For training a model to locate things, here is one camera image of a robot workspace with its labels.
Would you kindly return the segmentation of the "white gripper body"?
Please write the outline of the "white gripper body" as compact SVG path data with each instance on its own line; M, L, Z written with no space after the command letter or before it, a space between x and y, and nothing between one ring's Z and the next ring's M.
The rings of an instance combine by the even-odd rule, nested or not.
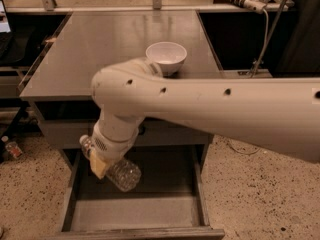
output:
M130 130L111 126L111 133L104 133L104 128L97 122L94 125L91 140L96 150L96 156L104 163L113 164L123 158L132 148L138 136L138 128Z

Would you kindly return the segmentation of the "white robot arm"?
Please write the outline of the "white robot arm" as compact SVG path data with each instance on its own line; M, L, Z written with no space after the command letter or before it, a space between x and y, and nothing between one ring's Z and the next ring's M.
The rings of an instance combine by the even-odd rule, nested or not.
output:
M133 146L146 117L320 159L317 78L168 79L157 64L139 58L99 70L91 93L101 109L90 159L98 177Z

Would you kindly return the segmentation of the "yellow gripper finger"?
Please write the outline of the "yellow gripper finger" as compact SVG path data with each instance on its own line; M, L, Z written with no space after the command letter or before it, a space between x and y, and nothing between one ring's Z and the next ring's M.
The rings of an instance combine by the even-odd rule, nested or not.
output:
M101 159L94 148L92 148L90 151L89 161L91 171L97 176L97 178L104 178L106 172L111 166L111 163L109 161Z

